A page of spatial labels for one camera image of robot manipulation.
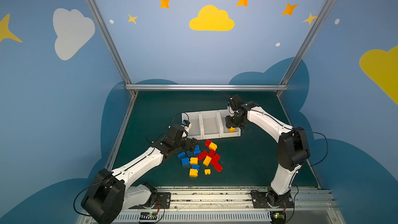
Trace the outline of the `blue lego brick top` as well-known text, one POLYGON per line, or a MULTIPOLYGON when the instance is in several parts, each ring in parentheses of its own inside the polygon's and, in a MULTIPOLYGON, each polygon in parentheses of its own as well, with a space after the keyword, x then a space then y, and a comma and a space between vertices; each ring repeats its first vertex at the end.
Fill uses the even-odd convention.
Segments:
POLYGON ((199 145, 196 145, 193 154, 194 154, 194 156, 197 156, 197 155, 200 154, 200 153, 201 153, 200 147, 199 147, 199 145))

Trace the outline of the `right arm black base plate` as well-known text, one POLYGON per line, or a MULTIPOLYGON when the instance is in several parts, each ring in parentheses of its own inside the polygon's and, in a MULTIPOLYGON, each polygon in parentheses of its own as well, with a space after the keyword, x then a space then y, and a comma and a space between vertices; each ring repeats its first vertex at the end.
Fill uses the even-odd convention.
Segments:
POLYGON ((293 208, 293 198, 290 192, 278 195, 273 191, 252 190, 250 196, 254 208, 293 208))

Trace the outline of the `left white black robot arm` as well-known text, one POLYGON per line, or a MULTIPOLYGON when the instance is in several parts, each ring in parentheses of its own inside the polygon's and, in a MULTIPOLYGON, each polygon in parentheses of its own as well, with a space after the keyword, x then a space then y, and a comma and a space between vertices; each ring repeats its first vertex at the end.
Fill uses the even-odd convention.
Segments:
POLYGON ((99 224, 110 224, 120 212, 136 206, 154 207, 157 190, 149 183, 133 186, 140 177, 180 150, 194 151, 197 139, 189 138, 192 124, 170 126, 165 137, 144 153, 112 171, 99 171, 81 201, 81 207, 99 224))

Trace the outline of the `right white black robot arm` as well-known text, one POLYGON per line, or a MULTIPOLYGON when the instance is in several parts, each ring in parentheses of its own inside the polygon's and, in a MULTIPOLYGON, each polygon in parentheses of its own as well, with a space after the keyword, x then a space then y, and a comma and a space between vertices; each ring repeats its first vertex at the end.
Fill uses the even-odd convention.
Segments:
POLYGON ((228 111, 228 129, 243 129, 247 122, 252 122, 276 141, 278 167, 267 188, 266 200, 270 207, 279 207, 290 196, 291 186, 299 169, 311 156, 305 130, 278 120, 254 101, 245 103, 239 95, 229 98, 228 111))

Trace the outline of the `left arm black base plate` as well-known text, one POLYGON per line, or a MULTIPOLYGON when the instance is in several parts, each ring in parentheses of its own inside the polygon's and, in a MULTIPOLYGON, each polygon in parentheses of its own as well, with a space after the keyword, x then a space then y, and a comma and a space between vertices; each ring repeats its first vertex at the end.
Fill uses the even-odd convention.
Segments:
POLYGON ((170 192, 159 192, 156 194, 155 200, 153 203, 146 203, 144 205, 133 206, 130 209, 157 209, 160 207, 161 209, 169 209, 171 204, 171 193, 170 192))

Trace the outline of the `long red lego brick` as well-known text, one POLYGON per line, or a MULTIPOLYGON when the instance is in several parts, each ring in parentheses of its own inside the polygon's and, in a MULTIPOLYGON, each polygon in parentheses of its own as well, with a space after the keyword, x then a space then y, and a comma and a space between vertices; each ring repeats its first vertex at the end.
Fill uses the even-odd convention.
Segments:
POLYGON ((197 155, 198 161, 204 160, 208 156, 208 152, 206 150, 202 151, 197 155))

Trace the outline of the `red lego brick top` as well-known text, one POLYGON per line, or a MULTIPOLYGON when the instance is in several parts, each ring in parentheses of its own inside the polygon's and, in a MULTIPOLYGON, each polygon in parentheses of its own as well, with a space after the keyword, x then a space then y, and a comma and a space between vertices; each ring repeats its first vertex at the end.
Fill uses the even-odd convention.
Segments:
POLYGON ((209 145, 212 143, 212 141, 211 140, 206 140, 206 142, 205 142, 205 147, 209 147, 209 145))

